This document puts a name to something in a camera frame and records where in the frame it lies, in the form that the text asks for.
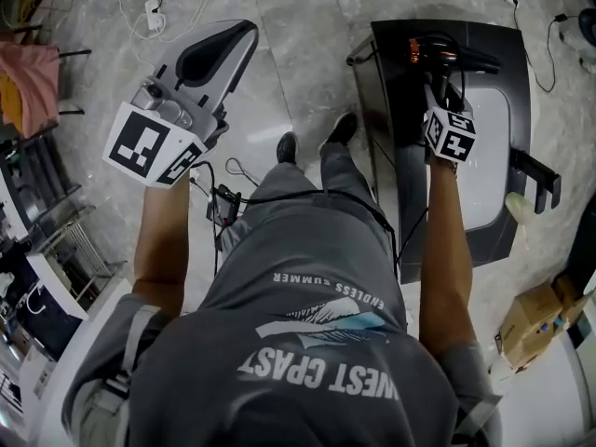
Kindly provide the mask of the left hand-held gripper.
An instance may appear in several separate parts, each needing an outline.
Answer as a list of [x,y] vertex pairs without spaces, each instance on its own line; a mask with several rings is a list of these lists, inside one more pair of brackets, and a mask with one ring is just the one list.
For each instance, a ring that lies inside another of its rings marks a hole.
[[168,47],[157,71],[117,110],[102,159],[146,186],[172,186],[216,147],[218,112],[259,41],[250,20],[201,26]]

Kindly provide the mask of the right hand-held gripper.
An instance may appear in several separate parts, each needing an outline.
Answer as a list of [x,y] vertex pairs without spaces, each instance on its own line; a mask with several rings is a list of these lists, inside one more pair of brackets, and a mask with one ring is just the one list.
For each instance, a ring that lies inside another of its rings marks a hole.
[[424,83],[427,105],[427,122],[424,129],[425,140],[436,157],[454,163],[467,161],[477,138],[473,108],[467,94],[457,85],[446,88],[446,108],[440,108],[432,85]]

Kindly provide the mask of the dark vanity cabinet with sink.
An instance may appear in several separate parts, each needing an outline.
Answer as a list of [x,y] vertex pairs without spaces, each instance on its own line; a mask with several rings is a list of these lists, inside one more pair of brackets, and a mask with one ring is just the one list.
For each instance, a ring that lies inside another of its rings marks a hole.
[[460,20],[379,20],[347,57],[357,82],[370,148],[373,191],[395,230],[400,281],[419,280],[427,224],[428,173],[423,142],[427,110],[423,76],[404,67],[398,45],[429,32],[500,62],[498,74],[453,72],[466,90],[478,134],[457,169],[467,242],[475,266],[509,256],[517,223],[505,207],[509,192],[523,194],[526,176],[509,165],[511,148],[531,145],[531,93],[522,35],[493,24]]

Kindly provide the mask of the person's left forearm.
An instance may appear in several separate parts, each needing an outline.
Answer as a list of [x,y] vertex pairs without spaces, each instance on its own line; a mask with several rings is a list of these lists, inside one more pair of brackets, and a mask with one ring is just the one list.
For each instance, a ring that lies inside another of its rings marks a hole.
[[148,187],[134,257],[132,292],[170,318],[181,315],[189,257],[189,176],[170,189]]

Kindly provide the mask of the person's right black shoe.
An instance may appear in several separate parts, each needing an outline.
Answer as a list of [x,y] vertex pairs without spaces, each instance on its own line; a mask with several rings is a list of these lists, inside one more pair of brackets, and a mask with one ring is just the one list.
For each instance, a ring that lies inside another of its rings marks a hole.
[[318,152],[329,142],[338,142],[343,146],[355,136],[359,127],[358,115],[354,112],[346,112],[340,115],[334,123],[332,133],[319,145]]

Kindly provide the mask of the person's left black shoe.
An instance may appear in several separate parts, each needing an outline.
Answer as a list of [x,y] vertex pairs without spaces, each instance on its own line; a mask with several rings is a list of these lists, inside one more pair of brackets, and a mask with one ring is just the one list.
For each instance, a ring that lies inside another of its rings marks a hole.
[[297,163],[298,139],[292,131],[286,132],[279,140],[276,157],[279,164],[288,163],[295,165]]

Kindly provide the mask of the black faucet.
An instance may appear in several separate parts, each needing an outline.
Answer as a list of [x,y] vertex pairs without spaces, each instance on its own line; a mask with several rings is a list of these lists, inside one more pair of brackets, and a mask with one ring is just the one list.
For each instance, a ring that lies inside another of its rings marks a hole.
[[561,200],[562,178],[561,175],[547,167],[528,153],[516,148],[510,149],[509,165],[523,172],[536,182],[534,212],[540,215],[544,212],[547,203],[547,193],[551,195],[551,207],[556,209]]

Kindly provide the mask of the pale soap bottle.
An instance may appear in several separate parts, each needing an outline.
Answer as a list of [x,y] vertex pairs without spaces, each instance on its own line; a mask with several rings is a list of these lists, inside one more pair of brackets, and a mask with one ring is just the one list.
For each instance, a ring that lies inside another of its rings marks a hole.
[[527,225],[535,215],[533,203],[517,192],[506,195],[505,205],[518,225]]

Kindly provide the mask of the black metal chair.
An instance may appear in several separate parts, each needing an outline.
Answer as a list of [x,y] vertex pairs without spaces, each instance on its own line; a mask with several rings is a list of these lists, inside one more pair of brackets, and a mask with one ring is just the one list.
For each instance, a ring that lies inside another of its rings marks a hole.
[[[60,60],[64,60],[66,58],[69,57],[73,57],[73,56],[86,56],[86,55],[90,55],[92,53],[91,49],[80,49],[77,51],[66,51],[66,52],[60,52],[58,57]],[[81,107],[77,107],[76,109],[73,110],[59,110],[58,115],[84,115],[86,112],[84,109],[82,109]]]

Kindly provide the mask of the person's grey trousers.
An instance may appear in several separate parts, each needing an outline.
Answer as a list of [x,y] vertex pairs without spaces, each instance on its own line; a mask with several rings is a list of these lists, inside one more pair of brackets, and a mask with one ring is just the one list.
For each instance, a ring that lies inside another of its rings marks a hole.
[[340,142],[323,143],[320,172],[323,192],[315,195],[316,186],[296,165],[289,162],[276,164],[251,195],[251,200],[258,199],[260,202],[250,203],[243,215],[223,231],[223,254],[229,255],[240,240],[266,217],[283,208],[311,205],[341,211],[363,221],[386,249],[388,259],[394,262],[395,237],[348,147]]

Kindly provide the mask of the black battery box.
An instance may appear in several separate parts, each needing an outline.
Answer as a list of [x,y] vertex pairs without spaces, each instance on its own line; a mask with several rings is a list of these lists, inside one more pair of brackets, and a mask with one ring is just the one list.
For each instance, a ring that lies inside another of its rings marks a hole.
[[239,213],[241,198],[239,192],[234,193],[226,185],[219,184],[210,191],[206,217],[221,228],[233,224]]

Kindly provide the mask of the white and black round appliance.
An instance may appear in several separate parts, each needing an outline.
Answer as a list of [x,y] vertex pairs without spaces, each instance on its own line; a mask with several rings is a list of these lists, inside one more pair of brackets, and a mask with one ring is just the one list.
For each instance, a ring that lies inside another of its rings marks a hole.
[[585,8],[559,24],[558,36],[578,56],[580,66],[596,75],[596,8]]

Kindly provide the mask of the pink cloth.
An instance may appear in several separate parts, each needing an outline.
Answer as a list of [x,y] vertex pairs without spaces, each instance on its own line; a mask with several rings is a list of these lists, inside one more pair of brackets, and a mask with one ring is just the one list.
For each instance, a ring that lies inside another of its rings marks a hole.
[[59,70],[55,46],[0,41],[0,111],[22,138],[58,121]]

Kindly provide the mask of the cardboard box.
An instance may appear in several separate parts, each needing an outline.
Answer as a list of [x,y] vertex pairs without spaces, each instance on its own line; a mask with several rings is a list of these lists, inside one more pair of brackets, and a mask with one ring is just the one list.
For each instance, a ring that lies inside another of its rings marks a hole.
[[549,283],[518,294],[495,336],[499,355],[514,372],[520,372],[548,347],[562,303]]
[[592,291],[584,293],[568,275],[561,275],[553,280],[552,289],[562,305],[561,319],[571,326],[585,308]]

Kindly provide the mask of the person's grey printed shirt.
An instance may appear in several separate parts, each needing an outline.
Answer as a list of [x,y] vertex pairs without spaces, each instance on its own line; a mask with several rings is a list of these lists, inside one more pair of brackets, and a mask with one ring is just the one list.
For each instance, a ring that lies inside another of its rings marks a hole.
[[485,446],[498,402],[476,345],[433,357],[407,333],[368,225],[298,206],[232,250],[195,312],[124,296],[61,420],[80,446]]

